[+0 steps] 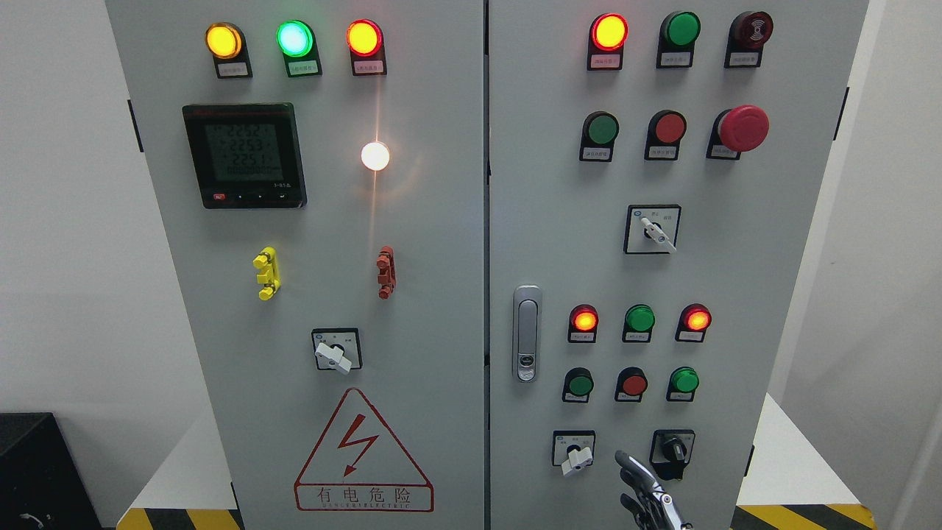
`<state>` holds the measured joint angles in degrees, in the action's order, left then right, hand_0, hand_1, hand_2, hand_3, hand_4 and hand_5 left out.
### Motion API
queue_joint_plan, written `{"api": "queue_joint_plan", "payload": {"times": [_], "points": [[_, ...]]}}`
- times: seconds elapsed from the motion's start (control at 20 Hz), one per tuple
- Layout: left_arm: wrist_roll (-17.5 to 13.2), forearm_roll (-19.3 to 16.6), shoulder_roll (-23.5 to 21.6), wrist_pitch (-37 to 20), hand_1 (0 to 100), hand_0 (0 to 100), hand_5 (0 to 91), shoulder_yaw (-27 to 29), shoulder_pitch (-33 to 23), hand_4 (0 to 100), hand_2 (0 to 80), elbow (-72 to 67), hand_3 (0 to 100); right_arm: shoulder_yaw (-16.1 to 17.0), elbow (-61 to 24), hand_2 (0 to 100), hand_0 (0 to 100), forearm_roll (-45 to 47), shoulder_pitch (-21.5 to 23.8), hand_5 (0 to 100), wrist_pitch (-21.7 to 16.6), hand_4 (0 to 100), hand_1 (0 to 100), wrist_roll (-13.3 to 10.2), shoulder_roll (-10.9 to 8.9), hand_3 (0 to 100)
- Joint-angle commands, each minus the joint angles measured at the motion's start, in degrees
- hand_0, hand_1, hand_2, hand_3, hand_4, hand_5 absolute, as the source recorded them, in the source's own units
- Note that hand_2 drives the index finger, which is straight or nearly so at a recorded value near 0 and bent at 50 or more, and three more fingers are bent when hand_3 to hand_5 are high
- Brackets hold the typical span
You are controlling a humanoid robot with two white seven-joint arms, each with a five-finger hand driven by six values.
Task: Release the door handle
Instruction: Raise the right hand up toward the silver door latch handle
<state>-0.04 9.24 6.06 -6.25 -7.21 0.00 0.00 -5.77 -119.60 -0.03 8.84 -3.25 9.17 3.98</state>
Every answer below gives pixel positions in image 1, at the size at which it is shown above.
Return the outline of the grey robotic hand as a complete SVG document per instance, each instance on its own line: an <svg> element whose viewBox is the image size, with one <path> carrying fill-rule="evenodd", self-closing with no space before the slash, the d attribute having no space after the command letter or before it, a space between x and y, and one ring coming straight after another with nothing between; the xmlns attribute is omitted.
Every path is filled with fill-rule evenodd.
<svg viewBox="0 0 942 530"><path fill-rule="evenodd" d="M632 513L640 529L693 529L677 509L673 497L666 493L656 477L640 461L624 450L616 450L615 461L621 467L620 476L629 485L634 496L622 493L621 504Z"/></svg>

